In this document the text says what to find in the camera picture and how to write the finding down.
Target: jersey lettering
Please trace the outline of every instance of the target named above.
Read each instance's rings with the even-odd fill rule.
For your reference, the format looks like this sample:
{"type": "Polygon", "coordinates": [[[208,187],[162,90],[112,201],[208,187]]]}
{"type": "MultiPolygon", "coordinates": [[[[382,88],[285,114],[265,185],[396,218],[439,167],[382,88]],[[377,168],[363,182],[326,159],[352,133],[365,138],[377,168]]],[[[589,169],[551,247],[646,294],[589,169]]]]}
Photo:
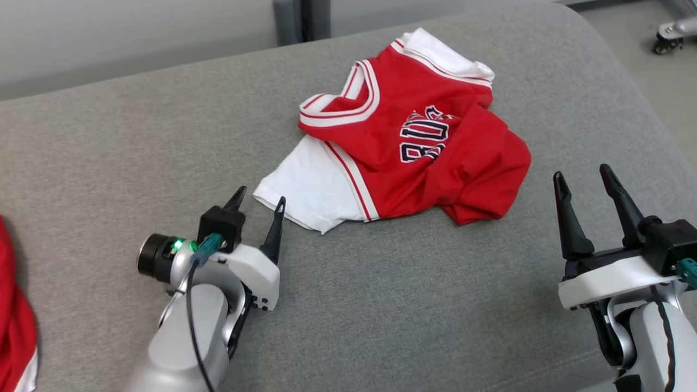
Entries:
{"type": "Polygon", "coordinates": [[[445,145],[422,146],[421,144],[401,143],[399,148],[401,149],[401,161],[409,163],[424,156],[436,159],[443,152],[445,145]]]}
{"type": "MultiPolygon", "coordinates": [[[[431,140],[433,142],[444,142],[448,138],[450,125],[442,121],[451,119],[450,115],[443,115],[443,112],[436,109],[434,105],[426,107],[425,116],[412,113],[401,126],[399,135],[407,139],[431,140]]],[[[399,145],[401,161],[413,162],[421,157],[428,156],[436,159],[443,149],[444,144],[434,145],[419,144],[418,141],[403,142],[399,145]]]]}

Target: caster wheel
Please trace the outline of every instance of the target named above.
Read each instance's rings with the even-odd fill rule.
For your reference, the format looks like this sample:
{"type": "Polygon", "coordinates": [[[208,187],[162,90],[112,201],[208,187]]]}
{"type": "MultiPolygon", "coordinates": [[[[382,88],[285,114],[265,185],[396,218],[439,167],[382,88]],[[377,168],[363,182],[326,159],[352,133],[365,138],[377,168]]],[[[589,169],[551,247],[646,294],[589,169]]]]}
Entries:
{"type": "Polygon", "coordinates": [[[664,54],[672,52],[675,48],[682,49],[682,38],[676,38],[674,40],[668,40],[656,34],[658,38],[654,43],[651,52],[663,56],[664,54]]]}
{"type": "Polygon", "coordinates": [[[653,46],[653,49],[651,49],[651,52],[654,52],[655,54],[658,54],[659,56],[663,56],[664,54],[668,54],[669,52],[672,52],[673,49],[675,49],[675,46],[671,45],[670,41],[658,40],[654,43],[654,46],[653,46]]]}

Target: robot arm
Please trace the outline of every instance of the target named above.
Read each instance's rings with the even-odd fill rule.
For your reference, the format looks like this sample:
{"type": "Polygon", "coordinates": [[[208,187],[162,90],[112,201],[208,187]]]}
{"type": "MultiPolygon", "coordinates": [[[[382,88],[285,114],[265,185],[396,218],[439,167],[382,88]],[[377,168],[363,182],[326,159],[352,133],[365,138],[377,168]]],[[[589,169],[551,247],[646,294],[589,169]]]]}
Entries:
{"type": "Polygon", "coordinates": [[[250,309],[275,308],[285,198],[274,212],[266,241],[257,249],[240,243],[245,216],[239,206],[245,189],[240,188],[225,207],[214,206],[201,217],[198,241],[153,234],[143,244],[138,272],[176,289],[125,391],[217,388],[250,309]],[[200,267],[194,270],[192,265],[197,264],[200,267]]]}
{"type": "Polygon", "coordinates": [[[687,221],[644,218],[612,169],[601,165],[615,202],[622,248],[595,252],[571,205],[564,176],[554,175],[565,276],[559,298],[566,309],[588,309],[618,392],[692,391],[697,382],[697,333],[679,295],[697,285],[697,229],[687,221]]]}

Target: red fabric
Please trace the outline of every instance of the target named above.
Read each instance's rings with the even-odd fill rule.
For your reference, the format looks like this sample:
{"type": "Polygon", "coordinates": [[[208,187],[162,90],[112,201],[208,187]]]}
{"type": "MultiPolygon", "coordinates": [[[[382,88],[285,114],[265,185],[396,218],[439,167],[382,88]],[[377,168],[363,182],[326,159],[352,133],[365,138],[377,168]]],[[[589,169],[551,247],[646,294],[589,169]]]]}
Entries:
{"type": "MultiPolygon", "coordinates": [[[[353,158],[369,190],[369,195],[357,190],[361,202],[371,199],[380,218],[411,215],[434,205],[441,206],[458,225],[503,217],[515,200],[531,157],[525,142],[487,110],[493,100],[491,88],[439,75],[393,47],[369,62],[380,97],[368,119],[335,126],[310,126],[302,119],[299,123],[308,135],[335,143],[353,158]],[[429,107],[442,116],[434,115],[433,109],[429,116],[429,107]],[[446,124],[447,139],[404,137],[401,130],[409,119],[446,124]],[[445,147],[434,150],[434,155],[440,152],[436,159],[422,156],[405,163],[400,146],[413,142],[445,147]]],[[[367,78],[356,99],[338,97],[321,111],[359,108],[369,99],[369,83],[367,78]]],[[[412,127],[435,132],[429,127],[412,127]]]]}
{"type": "Polygon", "coordinates": [[[36,350],[29,302],[15,283],[15,252],[0,217],[0,392],[13,392],[36,350]]]}

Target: gray couch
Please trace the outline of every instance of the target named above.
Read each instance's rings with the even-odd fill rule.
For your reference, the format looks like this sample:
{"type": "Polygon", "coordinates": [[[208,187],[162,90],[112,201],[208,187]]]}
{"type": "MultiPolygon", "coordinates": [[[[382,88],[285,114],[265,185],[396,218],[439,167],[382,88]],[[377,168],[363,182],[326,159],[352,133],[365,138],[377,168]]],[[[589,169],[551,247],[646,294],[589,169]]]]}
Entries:
{"type": "MultiPolygon", "coordinates": [[[[38,391],[117,391],[168,302],[139,276],[153,232],[194,236],[302,137],[298,104],[424,27],[496,72],[492,110],[533,164],[510,212],[440,210],[325,236],[286,222],[274,312],[254,311],[222,391],[569,391],[612,377],[586,311],[563,310],[552,174],[597,249],[622,237],[609,163],[645,212],[697,222],[697,179],[598,34],[562,6],[455,15],[0,103],[0,213],[38,319],[38,391]]],[[[243,241],[271,211],[249,198],[243,241]]],[[[697,317],[693,293],[684,309],[697,317]]]]}

